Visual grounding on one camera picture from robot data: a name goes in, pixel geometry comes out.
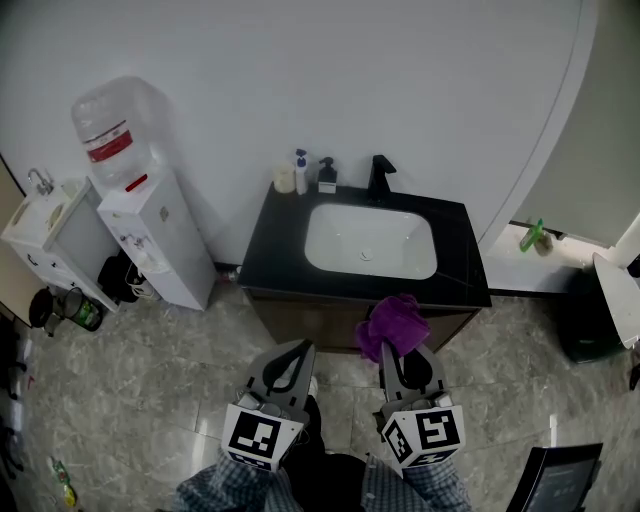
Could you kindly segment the black framed panel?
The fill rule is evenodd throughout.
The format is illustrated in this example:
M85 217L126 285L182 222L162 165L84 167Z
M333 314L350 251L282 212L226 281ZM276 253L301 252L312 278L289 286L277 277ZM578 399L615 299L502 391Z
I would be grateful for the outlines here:
M585 512L603 444L534 447L506 512Z

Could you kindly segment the dark soap dispenser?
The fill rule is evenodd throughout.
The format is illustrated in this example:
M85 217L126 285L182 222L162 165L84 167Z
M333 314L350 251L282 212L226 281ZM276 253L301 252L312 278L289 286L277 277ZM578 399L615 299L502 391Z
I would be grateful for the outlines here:
M325 157L319 161L321 168L318 172L318 192L323 194L335 194L337 190L337 170L334 168L334 159Z

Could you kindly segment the black faucet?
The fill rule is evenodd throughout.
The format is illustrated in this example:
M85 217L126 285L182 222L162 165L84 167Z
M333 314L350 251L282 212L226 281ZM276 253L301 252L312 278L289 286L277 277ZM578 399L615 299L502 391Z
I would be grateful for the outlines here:
M373 201L386 200L391 194L387 176L396 172L396 168L386 156L382 154L374 155L367 187L368 197Z

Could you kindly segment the purple cloth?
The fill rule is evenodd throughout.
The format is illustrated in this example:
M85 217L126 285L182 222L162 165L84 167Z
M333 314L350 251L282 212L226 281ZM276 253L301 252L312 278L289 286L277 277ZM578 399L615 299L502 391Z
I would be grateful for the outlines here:
M363 357L378 363L382 345L389 342L399 357L403 357L422 344L431 334L431 328L420 315L419 304L412 295L400 294L379 302L369 318L355 330L357 345Z

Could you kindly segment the person's right forearm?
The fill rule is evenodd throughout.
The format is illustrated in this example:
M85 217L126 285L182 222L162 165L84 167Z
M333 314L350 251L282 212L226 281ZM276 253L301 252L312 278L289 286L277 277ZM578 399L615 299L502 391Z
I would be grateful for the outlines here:
M360 506L364 512L473 512L452 461L408 468L399 475L374 455L365 462Z

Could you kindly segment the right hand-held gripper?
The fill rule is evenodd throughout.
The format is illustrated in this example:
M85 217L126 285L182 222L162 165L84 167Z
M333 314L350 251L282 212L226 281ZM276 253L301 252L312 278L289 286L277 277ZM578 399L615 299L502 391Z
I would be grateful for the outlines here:
M400 476L408 469L444 463L466 446L463 410L444 392L443 365L425 345L417 351L423 359L420 367L430 370L420 385L427 396L412 403L399 401L416 388L407 380L396 348L384 341L380 351L380 382L388 401L379 411L380 434L393 453L392 468Z

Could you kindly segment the dark bin with white lid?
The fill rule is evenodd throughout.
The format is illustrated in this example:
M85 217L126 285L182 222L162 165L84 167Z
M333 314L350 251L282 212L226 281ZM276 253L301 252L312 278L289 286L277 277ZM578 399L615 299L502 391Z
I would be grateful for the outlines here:
M559 339L567 357L590 363L640 346L640 284L595 253L561 302Z

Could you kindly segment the black round pot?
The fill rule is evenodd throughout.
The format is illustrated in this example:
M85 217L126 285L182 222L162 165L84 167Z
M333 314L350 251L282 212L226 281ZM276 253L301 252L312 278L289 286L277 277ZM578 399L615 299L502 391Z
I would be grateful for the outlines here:
M48 288L40 289L29 306L29 322L33 328L44 328L53 313L54 298Z

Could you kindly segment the cream mug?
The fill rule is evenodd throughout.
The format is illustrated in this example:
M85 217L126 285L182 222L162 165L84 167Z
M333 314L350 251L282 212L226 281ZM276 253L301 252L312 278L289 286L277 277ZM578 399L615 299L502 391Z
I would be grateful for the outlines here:
M295 167L291 162L276 165L273 168L273 185L278 193L288 194L296 191Z

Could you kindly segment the white sink basin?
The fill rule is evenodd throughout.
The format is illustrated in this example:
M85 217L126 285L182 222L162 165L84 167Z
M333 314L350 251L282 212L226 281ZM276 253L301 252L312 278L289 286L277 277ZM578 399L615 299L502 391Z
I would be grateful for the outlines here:
M438 266L424 217L333 203L311 212L304 254L323 271L394 279L426 280Z

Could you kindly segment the chrome faucet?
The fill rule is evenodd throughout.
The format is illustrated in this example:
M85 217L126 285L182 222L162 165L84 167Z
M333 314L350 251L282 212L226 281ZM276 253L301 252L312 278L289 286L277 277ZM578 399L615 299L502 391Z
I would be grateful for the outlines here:
M50 195L54 190L53 180L49 174L43 175L37 168L31 168L27 173L27 178L36 191L42 196Z

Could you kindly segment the person's legs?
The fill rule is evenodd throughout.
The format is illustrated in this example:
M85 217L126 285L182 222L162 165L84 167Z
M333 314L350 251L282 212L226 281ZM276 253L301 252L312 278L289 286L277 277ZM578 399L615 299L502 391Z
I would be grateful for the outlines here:
M298 477L296 500L304 512L365 512L361 505L365 463L355 456L326 450L320 409L313 396L308 396L304 410L310 423L308 441L300 447L294 470Z

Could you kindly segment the clear water jug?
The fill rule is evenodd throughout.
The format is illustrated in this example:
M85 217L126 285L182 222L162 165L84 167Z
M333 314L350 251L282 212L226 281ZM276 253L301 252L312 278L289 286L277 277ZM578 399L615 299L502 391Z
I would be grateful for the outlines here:
M71 117L94 181L123 190L150 166L165 164L168 100L135 76L122 76L80 96Z

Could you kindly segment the white ledge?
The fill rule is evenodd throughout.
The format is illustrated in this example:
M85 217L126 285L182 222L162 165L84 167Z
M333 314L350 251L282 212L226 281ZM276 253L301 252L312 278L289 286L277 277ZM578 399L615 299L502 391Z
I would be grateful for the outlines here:
M620 268L627 267L640 255L640 215L617 244L609 248L567 237L554 241L551 252L546 256L539 255L533 248L523 253L519 242L525 233L524 227L507 226L483 256L491 289L517 294L562 293L574 275L592 266L595 253Z

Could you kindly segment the white water dispenser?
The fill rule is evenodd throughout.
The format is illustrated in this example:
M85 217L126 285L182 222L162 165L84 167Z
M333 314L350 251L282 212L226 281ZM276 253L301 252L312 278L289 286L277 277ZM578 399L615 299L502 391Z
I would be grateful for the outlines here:
M98 214L162 299L207 308L216 271L171 170L149 171L129 191L109 191Z

